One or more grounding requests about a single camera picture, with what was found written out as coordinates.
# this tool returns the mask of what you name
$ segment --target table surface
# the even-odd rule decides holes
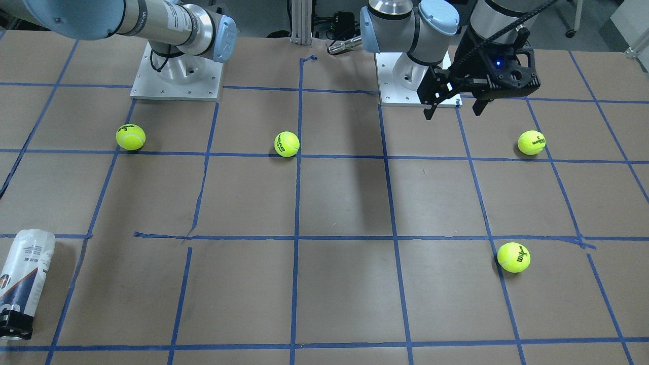
[[[0,34],[0,257],[57,237],[2,364],[649,363],[636,61],[537,51],[538,92],[426,121],[379,105],[372,54],[318,40],[239,39],[218,103],[133,101],[144,47]],[[531,129],[548,147],[526,157]],[[516,275],[494,262],[511,241]]]

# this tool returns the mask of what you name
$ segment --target tennis ball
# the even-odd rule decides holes
[[[135,151],[142,148],[147,136],[144,130],[135,124],[122,125],[115,133],[117,144],[128,151]]]
[[[520,135],[518,145],[525,155],[536,155],[545,148],[545,136],[538,131],[527,131]]]
[[[275,137],[275,151],[283,157],[295,156],[300,149],[300,140],[292,132],[281,132]]]
[[[530,265],[530,252],[525,246],[510,242],[500,246],[498,263],[510,273],[519,273]]]

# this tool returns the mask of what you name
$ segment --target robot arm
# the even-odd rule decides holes
[[[472,92],[480,115],[488,102],[526,96],[541,85],[525,27],[557,0],[477,0],[454,63],[439,67],[458,33],[457,0],[369,0],[361,10],[366,51],[403,52],[393,70],[401,86],[416,90],[430,120],[437,106],[460,92]]]
[[[21,18],[28,14],[70,38],[137,36],[154,41],[152,47],[170,45],[174,51],[220,63],[230,58],[236,44],[232,18],[178,0],[0,0],[0,8]]]

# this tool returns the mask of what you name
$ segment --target cable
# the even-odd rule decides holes
[[[164,59],[164,62],[162,62],[162,65],[159,68],[156,68],[156,66],[153,65],[153,48],[151,49],[151,54],[149,55],[149,62],[151,63],[151,68],[154,71],[157,72],[162,72],[162,69],[164,66],[169,62],[169,55],[171,54],[171,44],[169,44],[169,49],[167,50],[167,56]]]
[[[529,19],[534,18],[538,13],[544,11],[550,5],[553,5],[559,0],[548,0],[546,3],[542,4],[538,8],[532,10],[531,12],[523,15],[523,17],[519,18],[518,20],[514,21],[512,24],[509,24],[507,27],[504,27],[503,29],[500,29],[498,32],[496,32],[494,35],[491,37],[485,39],[484,41],[480,42],[474,49],[471,49],[464,57],[462,57],[457,63],[453,63],[449,68],[449,72],[451,75],[454,75],[456,70],[462,66],[464,62],[466,62],[470,57],[475,55],[478,50],[482,49],[488,44],[493,43],[496,39],[500,38],[503,34],[509,32],[510,30],[514,29],[515,27],[518,27],[519,25],[523,24],[524,22],[528,21]]]

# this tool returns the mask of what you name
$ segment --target grid square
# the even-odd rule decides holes
[[[404,341],[392,241],[300,241],[298,343]]]
[[[627,343],[626,345],[634,364],[649,364],[649,344]]]
[[[131,236],[136,231],[187,234],[201,191],[204,160],[202,156],[120,155],[93,233],[108,235],[124,229]]]
[[[568,51],[539,49],[534,51],[534,58],[541,88],[531,97],[586,100],[593,98]]]
[[[649,204],[623,164],[557,164],[585,236],[649,236]]]
[[[361,48],[339,55],[327,53],[327,41],[313,39],[309,55],[317,60],[304,63],[304,87],[325,90],[378,90],[374,55]]]
[[[628,364],[622,344],[526,345],[523,352],[529,365]]]
[[[525,100],[501,99],[475,116],[468,105],[460,109],[472,157],[547,158],[545,150],[524,155],[517,142],[525,131],[536,130]]]
[[[44,364],[47,352],[41,351],[0,351],[0,362],[10,365]]]
[[[413,341],[514,339],[489,241],[400,241],[399,253]]]
[[[113,150],[115,132],[126,122],[130,104],[124,89],[59,88],[29,147]]]
[[[293,236],[296,162],[282,157],[211,157],[193,233]]]
[[[649,101],[649,81],[636,60],[620,52],[572,54],[597,100]],[[602,72],[602,65],[611,67]],[[611,80],[619,87],[611,87]]]
[[[51,93],[48,87],[0,85],[0,148],[23,148]]]
[[[146,45],[143,38],[124,36],[79,41],[61,82],[133,85]]]
[[[293,241],[190,244],[177,344],[291,342]]]
[[[229,350],[229,351],[178,351],[173,355],[174,365],[236,364],[236,365],[286,365],[289,350]]]
[[[633,277],[649,275],[646,242],[590,242],[597,247],[593,262],[600,276],[620,330],[627,337],[649,336],[644,314],[649,310],[649,288]]]
[[[532,263],[524,275],[504,276],[521,338],[617,337],[583,249],[560,241],[518,243],[530,250]]]
[[[552,158],[622,160],[595,103],[532,101]]]
[[[390,176],[399,235],[487,233],[468,162],[391,160]]]
[[[0,48],[0,82],[56,82],[74,43],[54,32],[6,31]]]
[[[88,240],[58,344],[169,345],[187,247],[133,237],[127,227]]]
[[[59,351],[54,353],[52,365],[151,365],[165,364],[168,357],[168,351]]]
[[[223,85],[297,88],[300,58],[310,51],[285,38],[239,37],[232,58],[223,65]]]
[[[302,158],[300,234],[392,235],[383,160]]]
[[[302,103],[302,153],[383,155],[376,95],[306,92]]]
[[[209,101],[138,100],[129,123],[139,125],[147,134],[142,151],[205,152],[214,108]],[[111,136],[118,127],[111,130]]]
[[[601,104],[624,153],[630,160],[649,160],[649,147],[644,133],[649,105],[643,104]]]
[[[549,162],[476,161],[474,165],[493,234],[576,235]]]
[[[223,90],[212,152],[275,154],[278,133],[297,133],[297,109],[297,92]]]
[[[414,347],[416,364],[519,365],[516,346]]]
[[[0,257],[7,257],[13,241],[13,238],[0,238]],[[47,271],[47,279],[34,316],[32,339],[12,340],[6,344],[11,346],[50,346],[52,344],[82,244],[82,240],[56,239],[52,263]]]
[[[405,347],[359,349],[298,349],[296,365],[394,365],[407,364]]]
[[[0,232],[86,233],[111,157],[27,153],[0,199]]]
[[[390,156],[466,157],[454,108],[439,108],[426,120],[419,107],[382,107]]]

